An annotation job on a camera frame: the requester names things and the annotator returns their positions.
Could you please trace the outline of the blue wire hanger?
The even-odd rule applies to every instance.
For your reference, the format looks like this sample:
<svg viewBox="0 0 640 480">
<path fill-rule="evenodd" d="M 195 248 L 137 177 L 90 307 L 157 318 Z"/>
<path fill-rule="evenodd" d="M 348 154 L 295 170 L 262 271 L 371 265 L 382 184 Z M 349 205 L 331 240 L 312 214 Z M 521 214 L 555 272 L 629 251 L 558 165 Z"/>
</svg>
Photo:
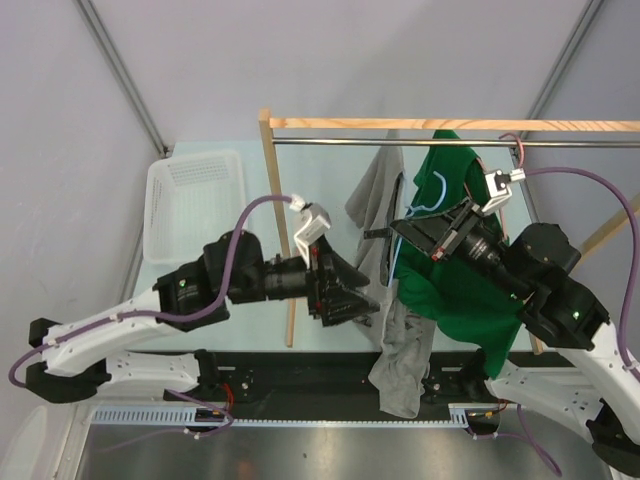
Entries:
<svg viewBox="0 0 640 480">
<path fill-rule="evenodd" d="M 406 212 L 405 212 L 405 217 L 406 218 L 411 218 L 413 217 L 416 213 L 432 213 L 434 211 L 436 211 L 444 202 L 444 199 L 446 197 L 447 194 L 447 181 L 444 178 L 444 176 L 439 173 L 438 171 L 435 171 L 433 173 L 433 175 L 440 181 L 440 193 L 439 196 L 437 198 L 437 200 L 435 201 L 435 203 L 433 205 L 427 206 L 424 204 L 419 204 L 416 206 L 410 205 L 409 203 L 405 203 L 405 207 L 406 207 Z M 391 263 L 390 263 L 390 267 L 389 267 L 389 276 L 388 276 L 388 282 L 387 282 L 387 286 L 391 287 L 393 280 L 395 278 L 395 270 L 396 270 L 396 265 L 397 265 L 397 261 L 398 261 L 398 257 L 399 257 L 399 253 L 401 250 L 401 246 L 402 246 L 402 242 L 403 240 L 401 238 L 397 239 L 395 242 L 395 247 L 393 250 L 393 255 L 391 257 Z"/>
</svg>

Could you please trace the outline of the green t shirt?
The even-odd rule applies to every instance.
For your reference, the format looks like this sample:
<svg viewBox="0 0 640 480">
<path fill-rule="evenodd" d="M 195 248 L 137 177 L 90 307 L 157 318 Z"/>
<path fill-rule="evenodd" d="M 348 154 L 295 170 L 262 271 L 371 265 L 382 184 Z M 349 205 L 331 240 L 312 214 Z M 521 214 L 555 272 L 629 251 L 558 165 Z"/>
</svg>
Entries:
<svg viewBox="0 0 640 480">
<path fill-rule="evenodd" d="M 413 179 L 411 205 L 433 205 L 440 193 L 441 173 L 447 181 L 441 213 L 466 197 L 482 204 L 486 193 L 479 155 L 469 147 L 432 146 Z M 435 262 L 403 240 L 395 279 L 397 297 L 412 312 L 433 320 L 449 338 L 479 346 L 486 355 L 485 374 L 499 375 L 521 328 L 521 303 L 457 258 Z"/>
</svg>

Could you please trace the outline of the grey t shirt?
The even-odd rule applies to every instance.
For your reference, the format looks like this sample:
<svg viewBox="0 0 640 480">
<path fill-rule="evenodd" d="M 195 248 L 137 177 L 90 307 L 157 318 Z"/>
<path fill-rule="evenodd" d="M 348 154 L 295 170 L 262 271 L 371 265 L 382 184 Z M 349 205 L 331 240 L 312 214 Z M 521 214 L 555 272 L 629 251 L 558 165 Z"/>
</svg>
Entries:
<svg viewBox="0 0 640 480">
<path fill-rule="evenodd" d="M 397 146 L 381 147 L 345 204 L 349 219 L 362 233 L 387 228 L 400 212 L 404 158 Z M 359 239 L 354 266 L 369 279 L 367 296 L 378 312 L 356 320 L 358 328 L 380 349 L 368 379 L 379 393 L 379 409 L 414 419 L 424 394 L 436 324 L 421 317 L 397 297 L 399 281 L 391 277 L 393 237 Z"/>
</svg>

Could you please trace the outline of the pink wire hanger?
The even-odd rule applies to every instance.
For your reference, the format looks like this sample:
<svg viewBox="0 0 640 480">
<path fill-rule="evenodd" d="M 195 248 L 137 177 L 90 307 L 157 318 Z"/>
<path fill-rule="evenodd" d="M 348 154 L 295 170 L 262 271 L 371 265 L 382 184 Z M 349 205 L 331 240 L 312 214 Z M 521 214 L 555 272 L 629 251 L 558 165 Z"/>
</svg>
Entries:
<svg viewBox="0 0 640 480">
<path fill-rule="evenodd" d="M 514 149 L 515 149 L 515 154 L 514 154 L 514 156 L 515 156 L 515 165 L 508 171 L 511 171 L 511 170 L 517 169 L 517 168 L 522 168 L 524 170 L 525 147 L 524 147 L 523 141 L 520 138 L 520 136 L 515 134 L 515 133 L 512 133 L 512 132 L 507 132 L 507 133 L 502 134 L 499 137 L 499 139 L 500 140 L 510 139 L 510 140 L 513 140 L 515 142 L 515 147 L 514 147 Z M 492 171 L 492 170 L 488 170 L 487 168 L 485 168 L 484 164 L 481 161 L 478 161 L 478 164 L 482 168 L 482 182 L 483 182 L 484 191 L 486 193 L 486 199 L 481 204 L 481 207 L 480 207 L 480 212 L 481 212 L 481 208 L 488 201 L 488 192 L 487 192 L 487 187 L 486 187 L 486 183 L 485 183 L 485 179 L 484 179 L 484 174 L 489 172 L 489 171 Z M 513 186 L 516 185 L 516 184 L 512 184 L 511 185 L 512 196 L 513 196 Z M 508 232 L 507 232 L 507 227 L 506 227 L 506 223 L 505 223 L 505 215 L 504 215 L 504 207 L 507 205 L 507 203 L 500 210 L 496 211 L 494 214 L 491 214 L 489 216 L 484 216 L 484 217 L 488 218 L 488 217 L 494 215 L 494 216 L 496 216 L 498 218 L 498 221 L 500 223 L 500 229 L 501 229 L 501 239 L 504 240 L 504 241 L 508 240 Z"/>
</svg>

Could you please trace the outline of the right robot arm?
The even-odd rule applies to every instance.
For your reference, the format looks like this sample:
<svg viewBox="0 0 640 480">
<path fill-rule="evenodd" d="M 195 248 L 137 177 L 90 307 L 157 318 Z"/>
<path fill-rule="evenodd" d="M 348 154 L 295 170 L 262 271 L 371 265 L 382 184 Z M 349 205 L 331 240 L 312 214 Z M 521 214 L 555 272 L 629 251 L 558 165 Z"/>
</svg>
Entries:
<svg viewBox="0 0 640 480">
<path fill-rule="evenodd" d="M 506 363 L 497 378 L 484 366 L 464 372 L 463 393 L 473 401 L 492 394 L 523 404 L 573 430 L 611 468 L 637 477 L 637 364 L 618 346 L 618 332 L 605 307 L 571 278 L 580 253 L 561 228 L 532 223 L 505 244 L 469 198 L 440 214 L 395 220 L 390 227 L 432 260 L 460 260 L 514 295 L 520 303 L 518 320 L 576 367 L 597 392 L 581 394 Z"/>
</svg>

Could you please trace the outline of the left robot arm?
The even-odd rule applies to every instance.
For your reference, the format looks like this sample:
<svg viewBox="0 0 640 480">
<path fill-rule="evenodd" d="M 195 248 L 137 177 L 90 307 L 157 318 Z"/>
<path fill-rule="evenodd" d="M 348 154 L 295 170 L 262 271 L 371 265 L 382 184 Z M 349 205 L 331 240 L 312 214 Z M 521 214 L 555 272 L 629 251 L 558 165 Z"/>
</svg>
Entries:
<svg viewBox="0 0 640 480">
<path fill-rule="evenodd" d="M 379 311 L 364 289 L 368 278 L 320 237 L 311 258 L 265 260 L 254 234 L 226 233 L 195 261 L 165 274 L 139 296 L 69 324 L 31 322 L 29 343 L 40 360 L 25 371 L 25 388 L 54 404 L 98 394 L 218 400 L 227 380 L 206 350 L 141 354 L 128 346 L 211 326 L 230 317 L 229 304 L 303 298 L 325 327 Z"/>
</svg>

